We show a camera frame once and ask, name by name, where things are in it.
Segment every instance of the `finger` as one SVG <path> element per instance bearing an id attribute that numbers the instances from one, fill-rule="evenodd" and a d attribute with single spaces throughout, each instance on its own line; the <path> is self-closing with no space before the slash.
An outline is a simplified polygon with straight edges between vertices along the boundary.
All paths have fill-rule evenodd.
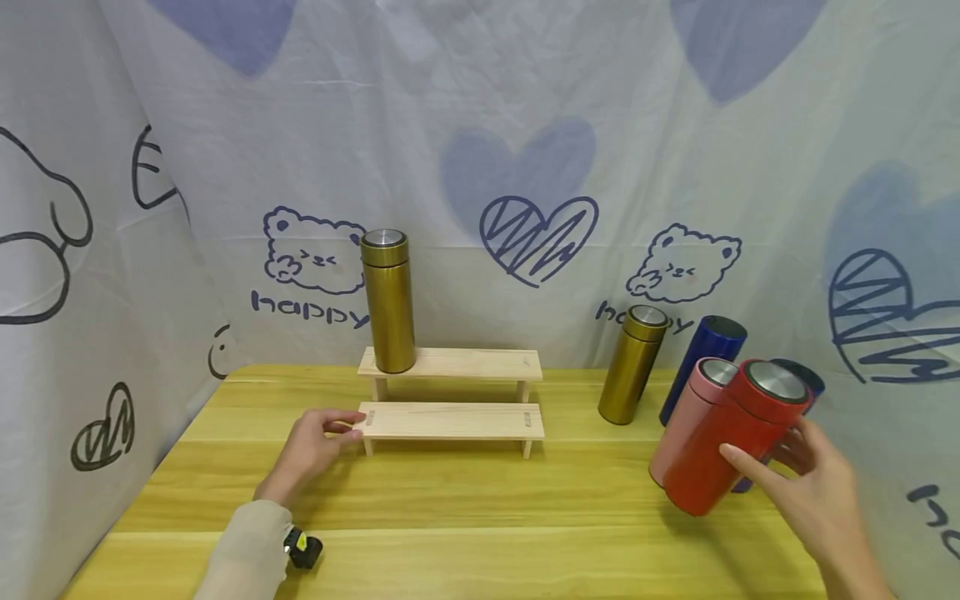
<path id="1" fill-rule="evenodd" d="M 356 423 L 359 420 L 367 418 L 367 415 L 360 411 L 345 411 L 337 408 L 324 408 L 321 414 L 323 415 L 324 422 L 341 420 L 344 423 Z"/>
<path id="2" fill-rule="evenodd" d="M 330 438 L 341 447 L 346 447 L 351 444 L 356 444 L 363 439 L 363 431 L 359 429 L 351 429 L 347 433 L 341 434 L 336 438 Z"/>
<path id="3" fill-rule="evenodd" d="M 797 429 L 803 434 L 806 445 L 809 446 L 813 459 L 817 463 L 828 456 L 840 454 L 840 450 L 836 449 L 820 425 L 812 420 L 800 417 L 797 420 Z"/>
<path id="4" fill-rule="evenodd" d="M 347 433 L 351 429 L 353 429 L 353 427 L 336 420 L 333 420 L 329 423 L 324 423 L 324 431 L 328 433 Z"/>
<path id="5" fill-rule="evenodd" d="M 780 487 L 786 479 L 779 473 L 770 470 L 769 467 L 758 461 L 753 456 L 747 454 L 742 449 L 731 444 L 720 444 L 720 454 L 727 462 L 733 465 L 733 468 L 740 471 L 740 474 L 753 479 L 767 495 L 775 502 L 775 495 L 779 494 Z"/>
<path id="6" fill-rule="evenodd" d="M 809 444 L 806 443 L 804 436 L 799 431 L 787 431 L 786 434 L 780 438 L 779 445 L 788 448 L 799 458 L 802 458 L 810 463 L 813 462 L 813 451 L 810 449 Z"/>
<path id="7" fill-rule="evenodd" d="M 774 448 L 773 452 L 771 453 L 771 460 L 777 461 L 798 475 L 806 475 L 812 470 L 812 465 L 809 461 L 797 456 L 789 449 L 784 447 Z"/>

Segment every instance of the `pink thermos bottle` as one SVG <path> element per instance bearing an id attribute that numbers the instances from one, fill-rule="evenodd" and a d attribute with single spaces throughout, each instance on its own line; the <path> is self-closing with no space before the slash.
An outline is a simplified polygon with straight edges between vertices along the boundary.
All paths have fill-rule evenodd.
<path id="1" fill-rule="evenodd" d="M 663 487 L 663 477 L 670 465 L 736 371 L 734 363 L 722 358 L 705 357 L 697 361 L 650 461 L 650 476 L 657 485 Z"/>

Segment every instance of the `beige sleeve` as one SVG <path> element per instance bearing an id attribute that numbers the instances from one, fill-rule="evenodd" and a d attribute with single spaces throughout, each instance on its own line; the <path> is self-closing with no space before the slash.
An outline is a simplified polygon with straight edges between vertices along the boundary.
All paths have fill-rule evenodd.
<path id="1" fill-rule="evenodd" d="M 283 540 L 291 527 L 290 511 L 270 500 L 238 508 L 210 555 L 194 600 L 273 600 L 286 577 Z"/>

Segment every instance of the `gold thermos bottle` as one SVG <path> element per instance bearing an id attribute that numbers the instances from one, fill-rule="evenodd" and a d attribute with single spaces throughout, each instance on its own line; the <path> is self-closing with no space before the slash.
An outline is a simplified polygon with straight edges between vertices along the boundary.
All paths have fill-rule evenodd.
<path id="1" fill-rule="evenodd" d="M 653 306 L 637 304 L 627 311 L 600 393 L 601 417 L 616 425 L 634 420 L 668 323 L 667 316 Z"/>
<path id="2" fill-rule="evenodd" d="M 417 362 L 407 236 L 396 229 L 370 231 L 360 240 L 360 257 L 376 367 L 404 372 Z"/>

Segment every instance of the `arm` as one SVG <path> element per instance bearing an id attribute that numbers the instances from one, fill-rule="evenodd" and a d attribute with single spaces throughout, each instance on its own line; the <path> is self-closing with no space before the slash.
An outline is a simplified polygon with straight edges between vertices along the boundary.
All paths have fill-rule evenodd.
<path id="1" fill-rule="evenodd" d="M 326 471 L 341 448 L 360 440 L 350 423 L 365 419 L 355 411 L 309 410 L 297 419 L 287 443 L 253 502 L 238 508 L 210 555 L 194 600 L 271 600 L 283 581 L 290 532 L 289 506 L 303 487 Z M 339 434 L 327 437 L 326 434 Z"/>
<path id="2" fill-rule="evenodd" d="M 860 514 L 853 467 L 813 421 L 774 449 L 774 460 L 800 477 L 787 479 L 743 450 L 722 444 L 720 453 L 760 486 L 820 567 L 829 600 L 889 600 Z"/>

